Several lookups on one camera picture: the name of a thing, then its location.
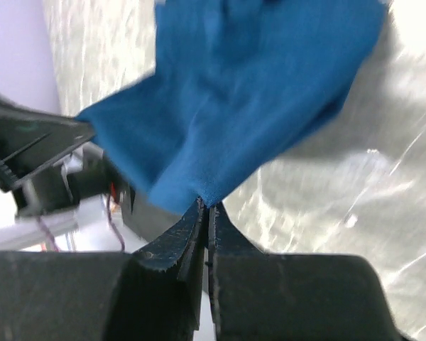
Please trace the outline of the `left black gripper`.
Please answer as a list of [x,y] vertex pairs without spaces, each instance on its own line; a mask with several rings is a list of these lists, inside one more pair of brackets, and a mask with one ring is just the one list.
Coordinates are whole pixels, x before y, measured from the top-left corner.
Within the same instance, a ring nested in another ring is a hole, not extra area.
[[21,187],[92,137],[88,123],[34,111],[0,95],[0,190]]

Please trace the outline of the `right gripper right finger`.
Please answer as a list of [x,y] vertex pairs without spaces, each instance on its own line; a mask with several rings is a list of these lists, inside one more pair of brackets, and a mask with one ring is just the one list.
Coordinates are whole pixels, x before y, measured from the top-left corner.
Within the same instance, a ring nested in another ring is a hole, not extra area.
[[370,263],[270,254],[209,211],[209,296],[218,340],[403,340]]

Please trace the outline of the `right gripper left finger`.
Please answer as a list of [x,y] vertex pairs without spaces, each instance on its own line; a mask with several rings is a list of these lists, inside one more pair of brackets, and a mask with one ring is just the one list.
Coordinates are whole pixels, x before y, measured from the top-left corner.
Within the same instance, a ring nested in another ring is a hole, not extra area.
[[138,251],[0,251],[0,340],[191,340],[205,206]]

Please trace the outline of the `blue t-shirt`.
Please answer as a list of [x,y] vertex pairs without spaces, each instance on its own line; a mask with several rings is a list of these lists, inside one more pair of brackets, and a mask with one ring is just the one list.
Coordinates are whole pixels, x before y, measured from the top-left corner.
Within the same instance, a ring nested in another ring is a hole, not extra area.
[[155,72],[80,112],[148,200],[223,200],[342,108],[386,20],[380,1],[164,1]]

